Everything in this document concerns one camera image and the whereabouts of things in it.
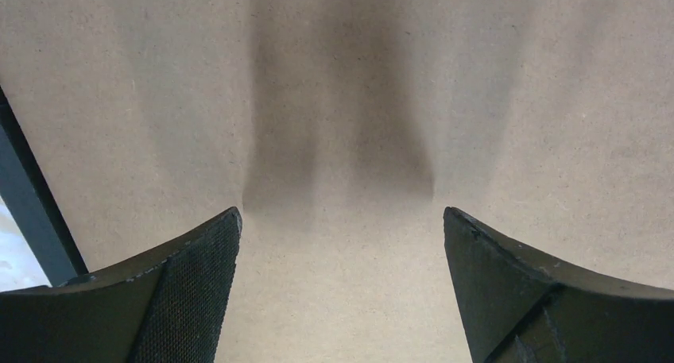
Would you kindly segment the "brown cardboard backing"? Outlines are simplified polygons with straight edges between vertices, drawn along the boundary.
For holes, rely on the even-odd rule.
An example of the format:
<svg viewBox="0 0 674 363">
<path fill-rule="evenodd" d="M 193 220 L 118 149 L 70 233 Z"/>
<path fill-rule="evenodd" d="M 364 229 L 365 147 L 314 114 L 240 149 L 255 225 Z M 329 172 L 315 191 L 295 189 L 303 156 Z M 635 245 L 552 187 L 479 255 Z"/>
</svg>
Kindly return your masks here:
<svg viewBox="0 0 674 363">
<path fill-rule="evenodd" d="M 1 0 L 91 270 L 242 214 L 218 362 L 468 362 L 458 207 L 673 286 L 673 0 Z"/>
</svg>

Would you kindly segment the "black picture frame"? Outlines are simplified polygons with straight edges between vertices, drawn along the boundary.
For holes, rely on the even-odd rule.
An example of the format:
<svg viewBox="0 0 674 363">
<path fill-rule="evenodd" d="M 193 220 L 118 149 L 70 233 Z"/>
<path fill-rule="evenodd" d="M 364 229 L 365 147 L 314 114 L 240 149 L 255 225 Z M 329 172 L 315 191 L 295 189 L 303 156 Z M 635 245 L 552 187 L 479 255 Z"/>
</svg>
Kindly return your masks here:
<svg viewBox="0 0 674 363">
<path fill-rule="evenodd" d="M 50 284 L 58 286 L 88 273 L 5 95 L 1 95 L 1 196 Z"/>
</svg>

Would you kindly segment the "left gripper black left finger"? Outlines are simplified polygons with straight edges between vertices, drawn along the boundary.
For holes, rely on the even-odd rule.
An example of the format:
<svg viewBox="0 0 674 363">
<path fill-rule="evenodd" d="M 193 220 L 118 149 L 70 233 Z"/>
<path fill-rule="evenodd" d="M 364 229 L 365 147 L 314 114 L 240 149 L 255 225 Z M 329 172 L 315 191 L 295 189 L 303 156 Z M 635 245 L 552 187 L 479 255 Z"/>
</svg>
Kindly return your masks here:
<svg viewBox="0 0 674 363">
<path fill-rule="evenodd" d="M 241 233 L 232 207 L 59 286 L 3 292 L 2 361 L 212 362 Z"/>
</svg>

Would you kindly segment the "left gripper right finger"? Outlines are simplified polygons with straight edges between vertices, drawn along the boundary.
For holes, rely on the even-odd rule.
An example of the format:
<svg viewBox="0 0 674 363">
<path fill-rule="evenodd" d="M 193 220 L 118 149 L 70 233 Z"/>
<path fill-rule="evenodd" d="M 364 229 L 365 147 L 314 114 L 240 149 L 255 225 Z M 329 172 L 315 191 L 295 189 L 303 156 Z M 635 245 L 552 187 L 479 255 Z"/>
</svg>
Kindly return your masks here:
<svg viewBox="0 0 674 363">
<path fill-rule="evenodd" d="M 475 362 L 670 362 L 673 292 L 606 276 L 449 207 L 444 247 Z"/>
</svg>

